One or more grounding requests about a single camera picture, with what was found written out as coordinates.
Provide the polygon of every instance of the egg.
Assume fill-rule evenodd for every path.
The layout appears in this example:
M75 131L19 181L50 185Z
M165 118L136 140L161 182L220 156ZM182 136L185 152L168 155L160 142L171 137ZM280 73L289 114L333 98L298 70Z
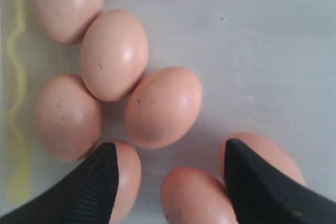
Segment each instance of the egg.
M97 143L102 118L99 102L74 74L53 78L41 91L36 124L42 144L62 161L83 157Z
M197 76L183 67L148 75L134 90L125 111L131 139L144 148L176 142L194 124L202 104Z
M113 102L125 96L141 78L148 62L148 40L131 13L112 10L101 15L86 33L80 70L90 92Z
M61 44L75 44L101 14L104 0L34 0L37 22Z
M113 141L117 149L119 185L109 224L118 224L131 210L141 183L141 163L134 147Z
M284 152L277 144L264 136L254 133L240 132L228 137L219 147L219 172L224 181L225 148L229 139L237 138L248 145L254 152L262 157L270 165L284 173L297 183L306 185L304 177L294 160Z
M196 168L181 167L167 175L161 204L170 224L237 223L223 184Z

